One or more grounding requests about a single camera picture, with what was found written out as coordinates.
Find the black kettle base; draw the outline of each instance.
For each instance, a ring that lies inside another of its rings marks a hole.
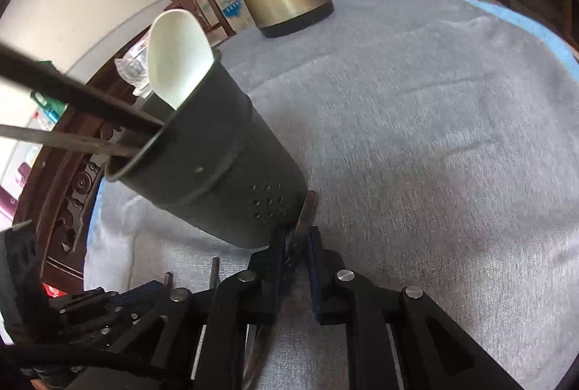
[[[270,25],[268,27],[261,27],[261,33],[268,39],[289,35],[298,30],[305,29],[317,22],[326,19],[334,12],[334,4],[328,1],[321,6],[315,7],[311,11],[299,16],[293,17],[288,21],[280,22],[279,24]]]

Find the metal rod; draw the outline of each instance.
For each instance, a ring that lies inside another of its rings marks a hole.
[[[163,280],[163,287],[171,290],[173,288],[173,273],[166,272],[165,279]]]
[[[145,112],[4,45],[0,45],[0,76],[39,91],[44,96],[67,102],[79,112],[92,113],[115,125],[151,134],[163,127],[163,122]]]
[[[211,277],[209,278],[209,288],[215,289],[219,285],[219,257],[214,257],[211,261]]]
[[[0,125],[0,137],[12,138],[29,143],[38,143],[53,148],[78,151],[81,153],[95,153],[107,156],[122,156],[132,158],[137,155],[140,148],[118,145],[100,138],[72,135],[70,133],[47,132],[44,130],[14,127],[12,125]]]

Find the dark green cylindrical container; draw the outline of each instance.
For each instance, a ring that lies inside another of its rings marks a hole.
[[[109,159],[108,180],[243,248],[265,246],[273,230],[295,223],[303,174],[219,58],[179,109],[152,95],[143,110],[164,128],[134,158]],[[122,142],[143,145],[141,137],[126,132]]]

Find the white spoon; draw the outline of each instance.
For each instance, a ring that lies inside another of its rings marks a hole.
[[[157,16],[149,33],[147,71],[163,101],[179,109],[213,62],[209,41],[190,12],[171,9]]]

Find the table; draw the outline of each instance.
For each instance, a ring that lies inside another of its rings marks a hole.
[[[422,286],[526,390],[579,349],[579,87],[543,42],[464,0],[333,0],[292,35],[240,32],[222,62],[320,193],[324,245],[380,287]],[[235,248],[105,184],[85,287],[174,273],[208,286]],[[258,389],[346,390],[343,328],[298,268]]]

